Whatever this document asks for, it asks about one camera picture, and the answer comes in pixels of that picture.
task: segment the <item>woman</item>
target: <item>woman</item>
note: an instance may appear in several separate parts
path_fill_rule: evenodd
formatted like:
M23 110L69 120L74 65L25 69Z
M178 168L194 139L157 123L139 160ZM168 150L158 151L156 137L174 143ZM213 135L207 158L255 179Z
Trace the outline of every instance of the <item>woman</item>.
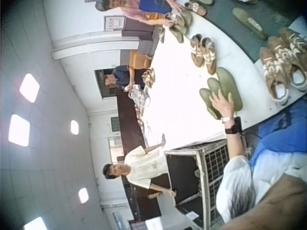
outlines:
M127 18L148 25L172 26L174 22L165 19L164 15L172 9L181 12L184 7L175 0L96 0L96 9L108 11L120 7Z

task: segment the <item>sticker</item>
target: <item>sticker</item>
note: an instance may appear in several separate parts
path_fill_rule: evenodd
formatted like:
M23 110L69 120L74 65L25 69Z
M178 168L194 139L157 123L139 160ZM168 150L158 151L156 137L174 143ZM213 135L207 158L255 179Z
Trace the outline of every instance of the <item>sticker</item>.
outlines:
M186 217L193 221L200 216L197 213L191 211L191 212L186 214Z

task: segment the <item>dark shirt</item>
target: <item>dark shirt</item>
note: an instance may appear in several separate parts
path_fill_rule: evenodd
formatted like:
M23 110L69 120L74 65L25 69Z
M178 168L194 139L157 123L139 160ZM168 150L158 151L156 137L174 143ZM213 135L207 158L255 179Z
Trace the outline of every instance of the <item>dark shirt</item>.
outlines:
M147 69L134 69L134 81L135 84L144 85L142 75ZM114 68L112 74L116 79L116 86L120 89L124 89L130 82L129 65L117 66Z

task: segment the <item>white sleeve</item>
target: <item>white sleeve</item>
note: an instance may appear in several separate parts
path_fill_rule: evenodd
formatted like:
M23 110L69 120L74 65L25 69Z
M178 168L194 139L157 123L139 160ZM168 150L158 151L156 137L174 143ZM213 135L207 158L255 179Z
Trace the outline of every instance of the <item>white sleeve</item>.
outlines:
M146 154L145 149L142 146L139 146L136 149L130 151L127 155L140 157L145 154Z
M233 199L238 184L242 185L241 189L248 189L252 186L251 168L247 158L243 155L235 156L227 163L217 191L216 208L225 223L230 220L230 201Z
M151 179L145 178L145 179L141 179L141 180L131 180L129 182L136 185L136 186L149 189Z

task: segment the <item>blue cloth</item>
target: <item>blue cloth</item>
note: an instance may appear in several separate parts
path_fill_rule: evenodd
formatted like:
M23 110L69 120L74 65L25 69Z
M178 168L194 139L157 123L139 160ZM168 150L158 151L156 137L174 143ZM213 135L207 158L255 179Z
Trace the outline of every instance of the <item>blue cloth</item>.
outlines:
M134 69L134 81L135 84L141 86L141 89L144 88L145 83L143 82L142 75L147 69ZM124 89L129 85L130 81L130 72L129 65L117 66L113 69L112 74L116 79L116 86L120 89Z
M139 9L146 12L162 14L172 11L172 8L166 0L140 0Z
M307 154L307 95L259 126L261 138L249 161L255 166L264 150Z

